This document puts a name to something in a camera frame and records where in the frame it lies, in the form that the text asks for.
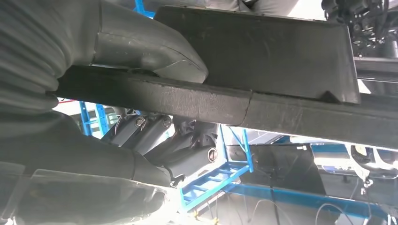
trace bolt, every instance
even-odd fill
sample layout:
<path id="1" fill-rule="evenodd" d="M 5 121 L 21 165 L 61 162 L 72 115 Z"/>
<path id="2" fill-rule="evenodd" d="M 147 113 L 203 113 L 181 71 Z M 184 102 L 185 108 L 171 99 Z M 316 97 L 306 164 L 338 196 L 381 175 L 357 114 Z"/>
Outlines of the bolt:
<path id="1" fill-rule="evenodd" d="M 138 117 L 138 118 L 136 119 L 136 126 L 137 126 L 137 127 L 140 127 L 144 122 L 145 122 L 145 119 L 144 119 L 144 118 Z"/>
<path id="2" fill-rule="evenodd" d="M 215 162 L 217 159 L 217 150 L 215 148 L 211 148 L 207 154 L 207 157 L 211 163 Z"/>
<path id="3" fill-rule="evenodd" d="M 170 117 L 167 117 L 164 119 L 163 126 L 165 128 L 169 128 L 171 126 L 171 124 L 173 124 L 173 121 L 171 121 Z"/>
<path id="4" fill-rule="evenodd" d="M 354 25 L 354 31 L 360 31 L 361 27 L 359 24 Z"/>

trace ribbed rubber hose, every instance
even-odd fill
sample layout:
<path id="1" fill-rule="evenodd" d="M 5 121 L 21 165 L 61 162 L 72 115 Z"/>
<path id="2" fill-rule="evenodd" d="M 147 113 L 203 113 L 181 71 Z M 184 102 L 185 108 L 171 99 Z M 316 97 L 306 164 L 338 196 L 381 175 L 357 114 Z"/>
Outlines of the ribbed rubber hose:
<path id="1" fill-rule="evenodd" d="M 58 104 L 46 94 L 73 61 L 65 22 L 37 1 L 0 1 L 0 112 L 40 114 Z"/>

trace blue metal stand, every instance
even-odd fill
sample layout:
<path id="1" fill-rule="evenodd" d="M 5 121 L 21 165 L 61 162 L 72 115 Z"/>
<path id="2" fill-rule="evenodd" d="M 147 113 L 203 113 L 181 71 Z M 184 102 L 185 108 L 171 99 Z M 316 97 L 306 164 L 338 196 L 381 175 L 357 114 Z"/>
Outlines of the blue metal stand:
<path id="1" fill-rule="evenodd" d="M 107 114 L 105 113 L 104 106 L 102 106 L 100 104 L 96 104 L 95 105 L 95 115 L 97 116 L 99 131 L 101 132 L 102 135 L 105 135 L 109 130 L 109 126 L 108 126 Z"/>
<path id="2" fill-rule="evenodd" d="M 82 119 L 83 131 L 87 136 L 92 135 L 91 127 L 90 127 L 90 116 L 87 111 L 86 103 L 79 101 L 80 104 L 80 117 Z"/>
<path id="3" fill-rule="evenodd" d="M 155 16 L 154 12 L 150 11 L 145 11 L 144 4 L 142 3 L 142 0 L 135 0 L 136 7 L 133 9 L 133 11 L 142 14 L 144 16 L 148 16 L 150 18 L 153 18 Z"/>
<path id="4" fill-rule="evenodd" d="M 102 135 L 105 135 L 109 130 L 107 114 L 105 113 L 104 106 L 100 104 L 95 105 L 95 115 L 97 117 L 96 120 L 90 120 L 90 115 L 87 111 L 87 106 L 85 102 L 79 101 L 80 104 L 80 117 L 83 123 L 83 132 L 87 136 L 92 136 L 92 123 L 98 123 L 99 131 Z"/>
<path id="5" fill-rule="evenodd" d="M 228 160 L 227 147 L 224 142 L 224 135 L 222 132 L 222 127 L 220 125 L 220 133 L 222 139 L 223 150 L 227 162 L 221 165 L 219 168 L 201 176 L 200 178 L 187 184 L 185 187 L 181 188 L 182 197 L 182 209 L 184 211 L 189 211 L 206 201 L 209 197 L 216 194 L 218 191 L 222 190 L 231 182 L 235 181 L 239 176 L 250 171 L 253 172 L 253 162 L 250 152 L 249 143 L 247 141 L 246 129 L 243 130 L 243 142 L 240 141 L 238 136 L 230 129 L 239 145 L 246 153 L 247 161 L 231 161 Z"/>

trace wire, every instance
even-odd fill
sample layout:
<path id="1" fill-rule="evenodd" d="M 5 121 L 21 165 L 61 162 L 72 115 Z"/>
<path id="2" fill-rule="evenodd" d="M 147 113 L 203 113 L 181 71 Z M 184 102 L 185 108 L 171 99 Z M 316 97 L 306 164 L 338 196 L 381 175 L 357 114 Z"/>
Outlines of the wire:
<path id="1" fill-rule="evenodd" d="M 117 132 L 117 128 L 119 127 L 119 124 L 120 124 L 120 121 L 121 121 L 122 119 L 119 117 L 119 119 L 117 120 L 117 122 L 116 122 L 116 125 L 115 125 L 115 135 L 116 135 L 116 132 Z"/>
<path id="2" fill-rule="evenodd" d="M 247 216 L 247 219 L 249 221 L 249 210 L 247 209 L 246 195 L 243 195 L 243 200 L 245 202 L 246 216 Z"/>
<path id="3" fill-rule="evenodd" d="M 350 199 L 352 199 L 352 197 L 354 197 L 355 191 L 357 190 L 359 183 L 360 183 L 360 179 L 359 179 L 359 177 L 357 177 L 357 184 L 355 185 L 354 190 L 352 191 L 352 193 L 350 195 Z"/>
<path id="4" fill-rule="evenodd" d="M 215 199 L 215 217 L 218 218 L 218 195 L 217 198 Z"/>
<path id="5" fill-rule="evenodd" d="M 231 202 L 232 202 L 232 205 L 234 206 L 234 209 L 235 209 L 235 211 L 237 212 L 237 216 L 239 217 L 240 224 L 243 225 L 242 217 L 240 216 L 239 211 L 237 210 L 237 208 L 236 208 L 234 202 L 233 202 L 232 199 L 230 198 L 230 195 L 227 194 L 227 193 L 225 193 L 225 194 L 226 194 L 227 197 L 228 197 L 228 205 L 231 205 Z"/>
<path id="6" fill-rule="evenodd" d="M 372 217 L 372 209 L 370 208 L 370 196 L 369 196 L 369 188 L 365 192 L 367 197 L 367 210 L 369 212 L 369 219 Z"/>
<path id="7" fill-rule="evenodd" d="M 207 206 L 208 206 L 208 208 L 209 208 L 210 215 L 212 216 L 212 219 L 214 219 L 213 212 L 211 211 L 211 207 L 210 207 L 210 205 L 209 205 L 209 202 L 207 202 Z"/>
<path id="8" fill-rule="evenodd" d="M 263 175 L 266 175 L 269 179 L 272 178 L 270 174 L 268 174 L 268 173 L 266 173 L 266 172 L 264 172 L 264 171 L 262 171 L 262 170 L 260 170 L 260 169 L 255 168 L 254 170 L 255 170 L 256 172 L 259 172 L 259 173 L 263 174 Z"/>
<path id="9" fill-rule="evenodd" d="M 319 213 L 321 212 L 322 208 L 325 207 L 325 206 L 327 206 L 327 205 L 328 205 L 328 206 L 335 207 L 336 209 L 338 209 L 341 213 L 343 213 L 343 214 L 347 217 L 347 219 L 348 219 L 348 221 L 350 222 L 350 224 L 351 224 L 351 225 L 354 225 L 354 223 L 351 221 L 351 219 L 348 217 L 348 215 L 347 215 L 340 207 L 338 207 L 338 206 L 336 206 L 336 205 L 333 205 L 333 204 L 330 204 L 330 203 L 325 203 L 325 204 L 323 204 L 323 205 L 321 205 L 321 206 L 319 207 L 318 211 L 316 212 L 315 225 L 318 225 Z"/>
<path id="10" fill-rule="evenodd" d="M 259 201 L 257 202 L 256 207 L 254 207 L 254 211 L 253 211 L 253 214 L 252 214 L 252 220 L 251 220 L 250 224 L 253 223 L 254 214 L 256 213 L 257 207 L 259 206 L 259 203 L 260 203 L 260 202 L 271 202 L 271 203 L 273 203 L 281 212 L 283 212 L 283 214 L 285 215 L 286 219 L 289 221 L 289 224 L 290 224 L 290 225 L 293 225 L 293 223 L 291 222 L 291 219 L 290 219 L 290 217 L 287 215 L 287 213 L 286 213 L 283 209 L 281 209 L 281 207 L 279 207 L 275 202 L 273 202 L 273 201 L 271 201 L 271 200 L 268 200 L 268 199 L 262 199 L 262 200 L 259 200 Z"/>
<path id="11" fill-rule="evenodd" d="M 231 202 L 230 202 L 230 199 L 228 198 L 228 212 L 231 212 Z"/>

